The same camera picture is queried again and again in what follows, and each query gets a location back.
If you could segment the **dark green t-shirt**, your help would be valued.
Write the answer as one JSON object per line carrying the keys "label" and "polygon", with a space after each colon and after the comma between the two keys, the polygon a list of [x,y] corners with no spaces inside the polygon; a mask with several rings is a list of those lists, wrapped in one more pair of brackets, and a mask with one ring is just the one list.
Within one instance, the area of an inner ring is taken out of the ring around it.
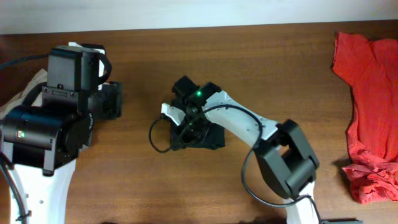
{"label": "dark green t-shirt", "polygon": [[225,131],[209,121],[186,122],[170,127],[170,148],[173,151],[186,148],[216,150],[225,147]]}

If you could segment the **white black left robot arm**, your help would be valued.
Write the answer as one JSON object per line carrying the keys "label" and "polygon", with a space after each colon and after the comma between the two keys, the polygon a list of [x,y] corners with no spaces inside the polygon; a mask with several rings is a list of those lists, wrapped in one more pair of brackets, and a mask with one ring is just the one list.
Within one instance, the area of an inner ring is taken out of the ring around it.
{"label": "white black left robot arm", "polygon": [[46,70],[1,108],[1,172],[11,193],[11,223],[63,223],[80,153],[95,123],[118,119],[122,86],[109,78],[102,45],[54,47]]}

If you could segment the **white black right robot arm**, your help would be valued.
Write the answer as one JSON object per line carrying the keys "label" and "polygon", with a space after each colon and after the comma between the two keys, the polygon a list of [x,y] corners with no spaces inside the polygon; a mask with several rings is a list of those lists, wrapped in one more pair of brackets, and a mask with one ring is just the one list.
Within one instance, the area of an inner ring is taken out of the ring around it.
{"label": "white black right robot arm", "polygon": [[[253,198],[270,207],[284,208],[287,223],[321,223],[313,199],[319,161],[299,125],[264,118],[237,103],[213,83],[203,87],[175,84],[175,99],[163,103],[161,118],[170,121],[170,149],[216,150],[225,147],[229,131],[250,150],[241,168],[241,181]],[[284,201],[267,202],[248,186],[246,169],[256,158],[264,182]]]}

